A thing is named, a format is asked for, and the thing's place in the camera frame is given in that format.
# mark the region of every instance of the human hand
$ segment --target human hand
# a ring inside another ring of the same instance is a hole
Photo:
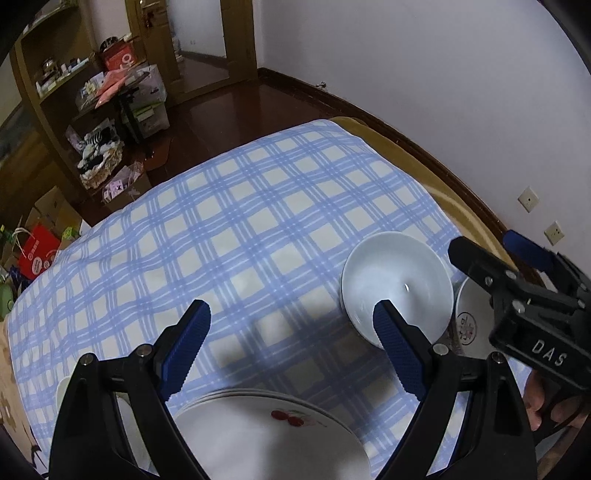
[[[525,392],[523,394],[523,402],[525,404],[525,411],[530,421],[531,430],[537,430],[541,423],[542,417],[539,410],[544,405],[544,387],[542,385],[542,379],[539,372],[532,370],[530,376],[525,383]],[[568,398],[558,403],[550,413],[550,418],[556,423],[562,423],[569,418],[578,408],[583,401],[581,396]],[[587,416],[589,415],[589,405],[583,407],[581,413],[569,423],[570,426],[575,428],[581,428]]]

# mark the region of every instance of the blue plaid tablecloth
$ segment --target blue plaid tablecloth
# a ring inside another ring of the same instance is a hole
[[[425,189],[360,138],[315,121],[254,141],[150,190],[67,248],[8,317],[12,361],[48,454],[58,382],[78,358],[127,355],[194,299],[212,327],[174,414],[214,390],[257,387],[332,412],[360,438],[375,476],[417,401],[343,312],[340,275],[362,239],[401,231],[449,264],[459,231]],[[514,363],[518,382],[526,369]],[[445,466],[460,397],[433,470]]]

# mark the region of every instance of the green object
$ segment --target green object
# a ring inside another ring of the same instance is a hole
[[[0,322],[4,321],[6,315],[12,310],[12,307],[14,307],[12,287],[4,283],[0,285]]]
[[[72,226],[66,228],[61,235],[62,240],[76,240],[77,238],[80,238],[80,234],[78,233],[78,230]]]
[[[12,243],[13,234],[14,234],[14,232],[12,230],[9,230],[8,228],[6,228],[4,225],[0,226],[0,238],[2,240],[4,240],[5,242]]]

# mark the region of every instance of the stack of plates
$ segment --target stack of plates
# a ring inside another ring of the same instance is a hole
[[[174,416],[212,480],[359,480],[369,460],[345,425],[289,395],[256,389],[214,392]]]

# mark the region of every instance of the plate with logo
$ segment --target plate with logo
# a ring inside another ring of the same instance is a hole
[[[349,429],[274,393],[207,395],[174,421],[212,480],[371,479],[367,454]]]
[[[491,296],[472,279],[465,279],[456,300],[456,333],[465,356],[486,358],[496,349],[488,341],[495,326]]]

